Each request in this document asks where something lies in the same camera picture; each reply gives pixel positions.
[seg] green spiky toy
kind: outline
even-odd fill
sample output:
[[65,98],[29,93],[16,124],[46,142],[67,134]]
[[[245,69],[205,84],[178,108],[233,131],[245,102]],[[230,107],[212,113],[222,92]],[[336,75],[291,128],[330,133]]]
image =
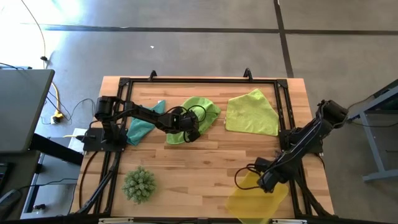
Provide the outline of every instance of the green spiky toy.
[[148,201],[155,189],[154,174],[141,166],[137,170],[127,173],[122,186],[127,199],[138,204]]

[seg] wooden tabletop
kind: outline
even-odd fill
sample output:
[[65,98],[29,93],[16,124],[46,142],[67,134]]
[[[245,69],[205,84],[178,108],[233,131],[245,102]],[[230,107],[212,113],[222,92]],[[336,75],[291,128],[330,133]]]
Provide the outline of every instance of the wooden tabletop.
[[[115,96],[119,79],[120,77],[104,77],[99,95]],[[287,81],[294,120],[296,126],[302,127],[312,119],[304,80],[288,78]],[[191,96],[202,96],[219,106],[221,114],[212,127],[193,143],[168,145],[165,142],[165,133],[154,129],[138,146],[128,146],[122,153],[111,215],[113,217],[234,218],[225,208],[225,203],[234,191],[233,179],[237,169],[254,162],[256,157],[273,160],[275,152],[280,150],[279,140],[275,136],[225,130],[224,118],[228,100],[256,88],[262,91],[276,110],[274,88],[270,84],[135,83],[131,99],[138,105],[152,107],[159,100],[166,100],[166,109],[169,109],[181,105]],[[284,100],[282,105],[284,114],[287,114]],[[289,122],[285,120],[285,123],[289,128]],[[83,160],[78,183],[90,156],[91,154],[86,155]],[[83,183],[82,203],[89,199],[98,186],[103,158],[103,152],[97,153],[88,168]],[[141,205],[128,201],[121,190],[124,176],[137,166],[144,166],[152,171],[157,182],[155,194],[148,202]],[[321,161],[315,156],[307,155],[303,158],[303,166],[308,188],[324,208],[333,213]],[[79,191],[76,190],[71,212],[78,210],[78,194]],[[298,194],[303,210],[299,188]],[[101,209],[104,209],[107,195],[108,189],[104,191]],[[290,193],[280,204],[274,217],[294,217]]]

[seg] blue towel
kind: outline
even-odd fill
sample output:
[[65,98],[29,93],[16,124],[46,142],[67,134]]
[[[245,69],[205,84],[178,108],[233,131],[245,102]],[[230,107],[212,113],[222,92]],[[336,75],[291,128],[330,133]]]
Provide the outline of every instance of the blue towel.
[[[158,113],[164,113],[166,107],[166,101],[162,100],[153,108],[148,108],[154,110]],[[127,132],[127,143],[133,146],[138,145],[139,141],[149,132],[155,128],[154,124],[148,123],[146,121],[141,121],[140,119],[133,118],[130,124],[130,129]]]

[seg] desk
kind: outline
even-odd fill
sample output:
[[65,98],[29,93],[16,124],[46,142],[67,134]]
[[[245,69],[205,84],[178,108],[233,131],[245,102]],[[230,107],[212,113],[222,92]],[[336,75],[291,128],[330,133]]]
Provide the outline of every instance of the desk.
[[[83,156],[65,146],[35,134],[44,101],[55,72],[53,70],[0,70],[0,162],[11,163],[0,196],[12,189],[30,184],[45,184],[34,178],[40,152],[80,165]],[[32,210],[35,193],[39,187],[22,189],[21,199],[7,216],[8,220],[19,219],[22,210]]]
[[[104,77],[99,95],[115,96],[119,79],[120,77]],[[304,126],[312,119],[304,80],[290,78],[287,82],[295,124]],[[263,92],[272,107],[276,109],[274,88],[265,84],[134,83],[131,99],[136,104],[151,107],[159,100],[166,100],[166,109],[169,109],[181,105],[191,96],[203,96],[218,105],[221,114],[212,127],[193,143],[168,145],[165,143],[165,134],[154,129],[138,146],[128,146],[122,153],[119,165],[111,216],[234,218],[224,205],[234,190],[233,178],[237,169],[254,162],[259,156],[273,159],[275,151],[280,150],[279,140],[275,136],[235,133],[224,128],[228,100],[256,88]],[[90,156],[91,153],[83,160],[78,183]],[[89,199],[98,186],[103,158],[104,153],[99,152],[88,168],[83,183],[82,203]],[[120,189],[126,173],[139,165],[155,174],[158,189],[147,203],[135,205],[126,199]],[[324,208],[333,213],[321,161],[315,156],[308,155],[303,158],[303,165],[309,189]],[[107,194],[108,191],[105,190],[101,209],[104,209]],[[78,210],[78,198],[79,192],[76,191],[72,212]],[[281,203],[274,216],[294,217],[290,194]]]

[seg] gray floor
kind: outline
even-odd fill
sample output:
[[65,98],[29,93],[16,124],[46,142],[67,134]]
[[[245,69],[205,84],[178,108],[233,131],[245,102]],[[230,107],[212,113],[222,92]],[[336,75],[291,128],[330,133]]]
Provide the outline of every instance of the gray floor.
[[[42,24],[136,27],[277,28],[272,0],[26,0]],[[397,30],[394,0],[280,0],[286,29]],[[5,32],[13,41],[0,62],[40,68],[42,43],[27,11],[17,1],[2,10]],[[15,26],[7,26],[14,21]],[[72,110],[84,98],[95,99],[105,75],[286,77],[278,34],[198,34],[156,32],[45,32],[47,55],[62,103]],[[362,100],[398,75],[398,37],[360,35],[287,35],[294,76],[305,79],[314,112],[322,99],[343,106]],[[91,105],[79,106],[73,124],[43,125],[44,136],[71,134],[91,121]],[[53,114],[47,103],[42,116]],[[345,218],[397,222],[398,180],[364,184],[376,171],[360,126],[334,131],[324,143],[326,174],[333,206]]]

